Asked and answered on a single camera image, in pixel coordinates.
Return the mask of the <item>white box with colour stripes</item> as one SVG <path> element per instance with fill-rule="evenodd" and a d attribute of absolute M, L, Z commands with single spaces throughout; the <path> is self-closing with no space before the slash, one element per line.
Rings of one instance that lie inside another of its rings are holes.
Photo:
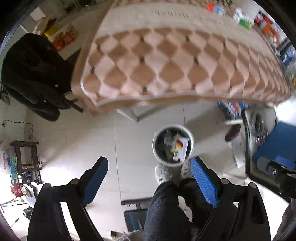
<path fill-rule="evenodd" d="M 181 136 L 179 133 L 175 135 L 175 147 L 173 160 L 184 162 L 187 155 L 187 148 L 189 144 L 189 138 Z"/>

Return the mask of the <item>white round trash bin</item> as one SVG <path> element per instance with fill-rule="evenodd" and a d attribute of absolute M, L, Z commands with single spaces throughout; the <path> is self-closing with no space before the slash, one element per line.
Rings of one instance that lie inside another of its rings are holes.
<path fill-rule="evenodd" d="M 159 163 L 167 167 L 180 167 L 184 163 L 173 160 L 175 135 L 178 133 L 183 137 L 189 138 L 187 155 L 185 159 L 185 161 L 187 161 L 192 156 L 195 146 L 194 136 L 187 127 L 182 125 L 169 125 L 165 126 L 154 134 L 152 141 L 153 154 Z"/>

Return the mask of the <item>blue seat cushion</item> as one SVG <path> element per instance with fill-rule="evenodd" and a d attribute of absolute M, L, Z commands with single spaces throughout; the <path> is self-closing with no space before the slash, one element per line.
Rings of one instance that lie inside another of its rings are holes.
<path fill-rule="evenodd" d="M 260 157 L 267 157 L 286 168 L 295 170 L 295 146 L 295 126 L 278 122 L 263 145 L 252 155 L 252 161 L 257 163 Z"/>

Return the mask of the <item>dark wooden stool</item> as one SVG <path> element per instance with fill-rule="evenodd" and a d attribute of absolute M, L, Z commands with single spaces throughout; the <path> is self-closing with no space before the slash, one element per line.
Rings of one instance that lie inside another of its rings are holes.
<path fill-rule="evenodd" d="M 41 164 L 39 163 L 37 145 L 39 142 L 25 142 L 14 140 L 10 143 L 13 146 L 17 158 L 17 172 L 22 178 L 22 184 L 28 183 L 28 176 L 31 174 L 32 181 L 42 183 Z"/>

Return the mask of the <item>black trouser legs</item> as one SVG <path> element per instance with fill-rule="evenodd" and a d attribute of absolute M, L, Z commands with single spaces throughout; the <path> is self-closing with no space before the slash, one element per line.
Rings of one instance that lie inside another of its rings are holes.
<path fill-rule="evenodd" d="M 192 211 L 192 221 L 179 207 L 180 196 Z M 213 209 L 195 179 L 184 179 L 179 185 L 162 183 L 150 202 L 143 240 L 196 240 Z"/>

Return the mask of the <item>black red slipper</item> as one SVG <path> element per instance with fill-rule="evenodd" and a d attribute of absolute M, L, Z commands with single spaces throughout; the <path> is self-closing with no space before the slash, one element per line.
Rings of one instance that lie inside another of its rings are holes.
<path fill-rule="evenodd" d="M 231 126 L 230 130 L 227 132 L 227 134 L 225 136 L 225 141 L 230 142 L 231 140 L 236 138 L 239 135 L 240 130 L 241 130 L 241 125 Z"/>

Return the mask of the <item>right grey fuzzy slipper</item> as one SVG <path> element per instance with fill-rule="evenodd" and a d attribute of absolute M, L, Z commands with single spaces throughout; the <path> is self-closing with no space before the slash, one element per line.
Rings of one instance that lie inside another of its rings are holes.
<path fill-rule="evenodd" d="M 187 160 L 183 163 L 181 171 L 180 171 L 180 179 L 188 179 L 192 178 L 192 172 L 191 172 L 191 161 Z"/>

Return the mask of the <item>grey fuzzy slipper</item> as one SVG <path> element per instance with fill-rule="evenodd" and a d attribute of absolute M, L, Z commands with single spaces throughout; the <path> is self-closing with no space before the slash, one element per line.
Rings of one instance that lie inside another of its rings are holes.
<path fill-rule="evenodd" d="M 155 167 L 155 177 L 158 185 L 172 181 L 173 178 L 172 174 L 170 173 L 170 169 L 167 166 L 161 164 Z"/>
<path fill-rule="evenodd" d="M 183 163 L 181 171 L 180 171 L 180 179 L 188 179 L 192 178 L 192 172 L 191 172 L 191 161 L 187 160 Z"/>

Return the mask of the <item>blue printed cardboard box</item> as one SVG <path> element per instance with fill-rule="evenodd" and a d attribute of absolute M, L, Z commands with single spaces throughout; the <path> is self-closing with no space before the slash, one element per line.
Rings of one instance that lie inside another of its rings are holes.
<path fill-rule="evenodd" d="M 218 101 L 217 106 L 226 120 L 229 121 L 241 119 L 241 113 L 248 107 L 248 104 L 245 104 L 244 102 Z"/>

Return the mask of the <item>left grey fuzzy slipper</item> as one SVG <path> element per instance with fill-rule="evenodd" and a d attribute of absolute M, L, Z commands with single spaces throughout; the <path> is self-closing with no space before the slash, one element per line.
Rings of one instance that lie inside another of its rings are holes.
<path fill-rule="evenodd" d="M 161 164 L 155 167 L 155 177 L 158 185 L 172 181 L 173 178 L 172 174 L 170 173 L 170 169 L 167 166 Z"/>

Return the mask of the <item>black blue weight bench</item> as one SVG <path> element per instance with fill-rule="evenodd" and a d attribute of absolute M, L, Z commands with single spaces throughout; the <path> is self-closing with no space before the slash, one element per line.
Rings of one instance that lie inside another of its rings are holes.
<path fill-rule="evenodd" d="M 151 202 L 151 197 L 141 199 L 128 199 L 121 201 L 122 206 L 127 206 L 123 212 L 126 227 L 129 232 L 136 230 L 142 231 L 144 229 L 147 211 Z"/>

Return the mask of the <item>orange cardboard boxes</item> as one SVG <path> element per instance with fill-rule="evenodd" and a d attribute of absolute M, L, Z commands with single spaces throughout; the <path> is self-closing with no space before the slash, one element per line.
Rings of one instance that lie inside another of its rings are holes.
<path fill-rule="evenodd" d="M 67 45 L 72 44 L 76 40 L 78 33 L 72 23 L 65 25 L 61 29 L 58 29 L 58 26 L 53 24 L 49 30 L 43 33 L 43 36 L 46 37 L 59 52 Z"/>

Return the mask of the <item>quilted pink beige sofa cover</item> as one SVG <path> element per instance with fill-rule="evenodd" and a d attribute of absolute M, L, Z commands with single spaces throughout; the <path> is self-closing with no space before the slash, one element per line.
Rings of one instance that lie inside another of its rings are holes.
<path fill-rule="evenodd" d="M 111 1 L 93 23 L 71 81 L 91 114 L 200 98 L 280 104 L 291 95 L 258 32 L 192 1 Z"/>

